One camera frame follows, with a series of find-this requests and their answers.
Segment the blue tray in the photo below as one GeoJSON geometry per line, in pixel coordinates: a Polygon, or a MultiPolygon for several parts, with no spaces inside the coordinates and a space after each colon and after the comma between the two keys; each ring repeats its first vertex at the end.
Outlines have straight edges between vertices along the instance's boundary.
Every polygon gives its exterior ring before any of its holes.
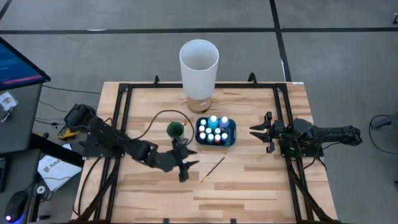
{"type": "Polygon", "coordinates": [[[196,124],[196,128],[195,128],[195,139],[197,141],[197,143],[201,144],[202,146],[213,146],[213,147],[230,147],[233,144],[235,144],[236,141],[236,123],[234,120],[229,119],[229,125],[227,128],[224,129],[224,131],[222,131],[221,133],[227,133],[228,134],[228,139],[225,142],[220,142],[219,144],[214,144],[211,143],[209,144],[207,141],[201,141],[199,138],[199,126],[200,126],[200,121],[202,119],[205,119],[206,121],[208,121],[209,118],[199,118],[197,120],[197,124],[196,124]]]}

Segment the small bottle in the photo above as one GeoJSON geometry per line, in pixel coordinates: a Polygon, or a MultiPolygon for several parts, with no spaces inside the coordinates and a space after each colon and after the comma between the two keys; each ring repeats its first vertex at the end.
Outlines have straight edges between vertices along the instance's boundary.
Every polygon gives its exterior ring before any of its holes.
{"type": "Polygon", "coordinates": [[[214,143],[215,143],[215,144],[219,144],[219,143],[220,143],[220,140],[221,140],[221,136],[220,136],[219,134],[216,134],[216,135],[214,136],[214,143]]]}
{"type": "Polygon", "coordinates": [[[211,128],[212,130],[216,129],[218,127],[218,118],[216,116],[211,116],[209,117],[209,120],[207,122],[207,126],[211,128]]]}
{"type": "Polygon", "coordinates": [[[199,126],[199,133],[204,133],[204,132],[205,132],[205,127],[199,126]]]}
{"type": "Polygon", "coordinates": [[[214,140],[214,135],[213,134],[207,135],[207,143],[212,144],[213,140],[214,140]]]}
{"type": "Polygon", "coordinates": [[[228,139],[228,134],[227,134],[227,133],[223,133],[223,134],[221,135],[221,141],[222,141],[222,142],[225,142],[227,139],[228,139]]]}
{"type": "Polygon", "coordinates": [[[214,129],[214,134],[221,134],[221,129],[220,128],[214,129]]]}
{"type": "Polygon", "coordinates": [[[206,134],[200,133],[199,134],[200,143],[204,143],[206,141],[206,134]]]}
{"type": "Polygon", "coordinates": [[[211,128],[206,128],[206,134],[211,134],[211,128]]]}
{"type": "Polygon", "coordinates": [[[223,118],[220,119],[218,125],[219,125],[220,127],[222,127],[222,128],[227,128],[228,125],[229,125],[229,119],[228,119],[227,117],[224,116],[223,118]]]}
{"type": "Polygon", "coordinates": [[[206,124],[207,124],[206,119],[202,119],[202,120],[200,121],[200,125],[206,126],[206,124]]]}

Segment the wooden tabletop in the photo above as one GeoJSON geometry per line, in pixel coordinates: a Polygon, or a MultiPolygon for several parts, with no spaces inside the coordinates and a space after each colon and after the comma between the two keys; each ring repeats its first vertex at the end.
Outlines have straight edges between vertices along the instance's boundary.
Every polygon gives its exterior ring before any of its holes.
{"type": "MultiPolygon", "coordinates": [[[[116,82],[104,84],[98,107],[99,117],[106,119],[113,116],[118,85],[116,82]]],[[[312,122],[304,85],[287,83],[287,86],[294,118],[312,122]]],[[[201,116],[227,116],[237,124],[237,140],[229,148],[204,147],[194,140],[189,148],[198,154],[190,156],[188,161],[199,160],[200,163],[190,169],[190,178],[184,183],[178,181],[178,168],[164,173],[137,163],[129,156],[123,157],[113,223],[158,223],[163,218],[169,218],[173,223],[229,223],[231,218],[236,218],[238,223],[295,223],[286,164],[277,142],[275,152],[266,154],[266,145],[249,134],[249,127],[263,122],[267,111],[277,117],[272,89],[216,89],[212,98],[213,103],[208,112],[194,114],[186,106],[186,95],[182,88],[133,91],[126,131],[132,138],[144,132],[157,112],[174,109],[185,113],[193,124],[201,116]],[[200,180],[223,157],[225,160],[210,174],[209,179],[201,183],[200,180]]],[[[282,93],[280,99],[284,122],[287,124],[282,93]]],[[[178,113],[161,114],[143,139],[158,144],[159,151],[170,150],[171,141],[165,130],[171,121],[184,122],[184,118],[178,113]]],[[[185,134],[192,134],[189,125],[185,127],[185,134]]],[[[93,158],[85,162],[78,195],[88,169],[95,160],[93,158]]],[[[311,160],[305,158],[304,165],[311,160]]],[[[88,179],[83,194],[83,208],[88,206],[98,191],[102,169],[103,159],[88,179]]],[[[337,218],[325,168],[316,161],[305,170],[305,174],[312,196],[326,214],[337,218]]],[[[302,213],[305,213],[302,195],[298,194],[302,213]]],[[[106,195],[102,218],[107,203],[106,195]]]]}

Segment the gray floor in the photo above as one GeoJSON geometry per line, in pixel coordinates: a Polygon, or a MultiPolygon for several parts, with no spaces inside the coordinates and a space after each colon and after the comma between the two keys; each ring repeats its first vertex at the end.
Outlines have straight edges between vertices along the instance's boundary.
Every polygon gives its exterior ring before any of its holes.
{"type": "MultiPolygon", "coordinates": [[[[390,27],[393,0],[278,0],[283,27],[390,27]]],[[[273,27],[265,0],[13,0],[2,30],[146,29],[179,27],[273,27]]],[[[274,33],[261,34],[104,34],[3,35],[45,70],[49,85],[101,91],[104,81],[180,80],[178,51],[188,40],[213,42],[220,51],[217,79],[284,80],[274,33]]],[[[305,82],[314,121],[319,126],[352,124],[362,130],[358,147],[335,146],[326,152],[330,187],[339,219],[348,223],[396,223],[398,156],[372,147],[369,120],[398,111],[398,32],[284,33],[293,81],[305,82]]],[[[41,99],[63,110],[74,103],[97,105],[99,96],[44,89],[41,99]]],[[[37,116],[63,113],[39,106],[37,116]]],[[[37,132],[58,130],[35,124],[37,132]]],[[[374,133],[378,144],[398,152],[397,131],[374,133]]],[[[65,222],[79,178],[61,188],[41,213],[65,222]]]]}

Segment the monitor screen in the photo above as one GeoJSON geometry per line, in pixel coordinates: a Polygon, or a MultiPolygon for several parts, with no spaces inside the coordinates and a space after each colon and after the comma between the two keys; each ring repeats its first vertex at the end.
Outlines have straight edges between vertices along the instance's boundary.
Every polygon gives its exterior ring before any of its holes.
{"type": "Polygon", "coordinates": [[[43,74],[4,40],[0,42],[0,90],[46,82],[43,74]]]}

